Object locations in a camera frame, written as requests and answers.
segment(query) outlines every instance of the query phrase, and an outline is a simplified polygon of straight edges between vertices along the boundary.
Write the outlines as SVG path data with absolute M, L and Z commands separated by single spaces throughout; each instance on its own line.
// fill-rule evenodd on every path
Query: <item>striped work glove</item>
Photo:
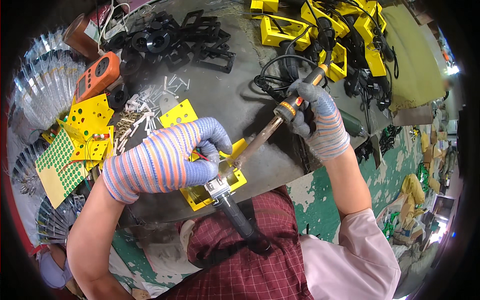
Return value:
M 303 112 L 299 111 L 292 122 L 292 131 L 305 139 L 320 160 L 344 153 L 350 144 L 350 135 L 345 131 L 332 96 L 320 86 L 303 83 L 301 79 L 290 86 L 289 91 L 292 90 L 297 90 L 299 96 L 310 103 L 316 127 L 315 132 L 310 134 L 310 126 L 305 123 Z
M 199 147 L 204 159 L 188 161 Z M 218 150 L 232 153 L 225 129 L 211 117 L 152 132 L 135 148 L 107 159 L 103 179 L 110 195 L 131 204 L 140 192 L 171 192 L 206 184 L 218 173 Z

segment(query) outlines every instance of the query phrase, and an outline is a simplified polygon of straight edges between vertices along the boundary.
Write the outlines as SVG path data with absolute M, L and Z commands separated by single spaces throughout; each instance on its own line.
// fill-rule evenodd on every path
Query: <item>person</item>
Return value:
M 313 134 L 303 113 L 292 126 L 328 172 L 341 220 L 339 244 L 299 236 L 283 186 L 239 204 L 250 202 L 244 214 L 271 241 L 269 255 L 242 245 L 221 212 L 189 220 L 179 226 L 182 244 L 189 261 L 203 269 L 159 298 L 392 299 L 400 269 L 377 227 L 370 191 L 340 113 L 321 87 L 295 82 L 292 90 L 309 101 L 314 113 Z M 188 161 L 196 147 L 208 161 Z M 135 202 L 140 192 L 207 183 L 217 175 L 218 150 L 229 154 L 232 144 L 219 122 L 209 117 L 157 130 L 139 146 L 105 161 L 68 238 L 73 276 L 89 299 L 132 298 L 108 271 L 112 236 L 125 204 Z

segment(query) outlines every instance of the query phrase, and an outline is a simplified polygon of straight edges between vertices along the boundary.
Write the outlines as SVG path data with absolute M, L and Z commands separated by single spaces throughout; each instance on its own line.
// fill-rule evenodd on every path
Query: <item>paper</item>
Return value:
M 70 161 L 74 149 L 72 139 L 62 128 L 53 143 L 35 161 L 36 172 L 53 208 L 57 208 L 87 176 L 84 161 Z

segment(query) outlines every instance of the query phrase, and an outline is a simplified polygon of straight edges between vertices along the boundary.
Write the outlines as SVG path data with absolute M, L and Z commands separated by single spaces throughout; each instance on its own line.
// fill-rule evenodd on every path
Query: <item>soldering iron handle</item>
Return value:
M 310 74 L 308 74 L 308 76 L 303 79 L 303 82 L 307 84 L 317 85 L 325 77 L 325 72 L 327 70 L 328 67 L 324 64 L 321 64 L 320 66 L 315 68 Z M 277 117 L 280 117 L 283 122 L 290 123 L 297 114 L 297 111 L 299 110 L 302 102 L 303 99 L 295 91 L 277 105 L 277 107 L 274 109 L 274 113 Z

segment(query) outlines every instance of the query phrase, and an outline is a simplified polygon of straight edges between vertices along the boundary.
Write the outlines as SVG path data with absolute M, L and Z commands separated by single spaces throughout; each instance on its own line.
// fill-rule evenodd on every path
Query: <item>black grip handle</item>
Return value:
M 235 230 L 244 240 L 248 240 L 254 233 L 250 222 L 240 211 L 238 205 L 233 201 L 231 196 L 225 196 L 218 199 L 218 204 L 213 205 L 217 209 L 221 209 L 230 220 Z
M 282 54 L 293 54 L 295 55 L 295 44 L 290 48 L 287 47 L 290 44 L 290 40 L 281 41 L 278 45 L 280 46 L 280 53 Z M 280 61 L 280 72 L 287 74 L 290 78 L 287 80 L 297 80 L 299 78 L 299 64 L 295 58 L 287 58 Z
M 271 244 L 268 238 L 255 229 L 240 211 L 238 205 L 230 195 L 222 195 L 213 206 L 221 209 L 242 239 L 247 241 L 248 248 L 256 254 L 268 255 Z

